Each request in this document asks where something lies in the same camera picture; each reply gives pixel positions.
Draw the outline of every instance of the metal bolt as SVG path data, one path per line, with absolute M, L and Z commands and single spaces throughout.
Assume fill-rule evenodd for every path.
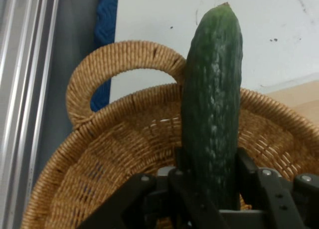
M 182 176 L 182 175 L 183 175 L 183 172 L 182 172 L 181 170 L 177 170 L 177 171 L 175 172 L 175 174 L 178 175 L 178 176 Z
M 143 181 L 143 182 L 147 182 L 149 180 L 150 180 L 150 178 L 148 176 L 144 175 L 144 176 L 141 177 L 141 181 Z
M 263 174 L 264 174 L 265 176 L 270 176 L 270 175 L 271 175 L 271 171 L 270 171 L 270 170 L 267 170 L 267 169 L 264 169 L 264 170 L 263 170 Z
M 306 175 L 301 176 L 301 179 L 305 180 L 306 182 L 310 182 L 312 180 L 311 177 L 306 176 Z

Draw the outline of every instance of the screw head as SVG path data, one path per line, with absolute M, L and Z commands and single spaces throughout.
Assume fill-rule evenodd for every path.
M 310 182 L 310 181 L 312 180 L 311 177 L 309 177 L 309 176 L 307 176 L 307 175 L 301 176 L 301 179 L 302 179 L 302 180 L 305 180 L 306 182 Z
M 141 181 L 142 181 L 142 182 L 147 182 L 147 181 L 149 181 L 149 180 L 150 180 L 150 178 L 149 178 L 148 176 L 145 176 L 145 175 L 144 175 L 144 176 L 141 177 Z
M 270 175 L 271 175 L 271 171 L 270 171 L 270 170 L 267 170 L 267 169 L 264 169 L 264 170 L 263 170 L 263 174 L 264 174 L 265 176 L 270 176 Z

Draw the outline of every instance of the wooden surface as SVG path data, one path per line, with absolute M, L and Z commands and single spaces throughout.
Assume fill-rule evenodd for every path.
M 267 95 L 286 104 L 319 126 L 319 81 L 305 83 Z

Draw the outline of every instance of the basket rim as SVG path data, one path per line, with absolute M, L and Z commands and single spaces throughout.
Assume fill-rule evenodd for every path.
M 118 99 L 83 122 L 57 148 L 41 172 L 25 210 L 22 228 L 44 225 L 51 202 L 68 169 L 101 132 L 120 123 L 124 116 L 141 113 L 163 103 L 176 102 L 181 99 L 181 94 L 182 86 L 176 83 L 143 89 Z M 311 153 L 315 157 L 319 156 L 319 127 L 286 105 L 241 88 L 241 108 L 274 121 L 312 148 Z

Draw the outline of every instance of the basket handle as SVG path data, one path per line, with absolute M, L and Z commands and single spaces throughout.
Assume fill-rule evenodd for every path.
M 113 76 L 138 68 L 166 72 L 182 84 L 185 59 L 174 50 L 154 42 L 124 41 L 89 54 L 73 72 L 66 91 L 66 107 L 74 126 L 90 120 L 90 100 L 96 89 Z

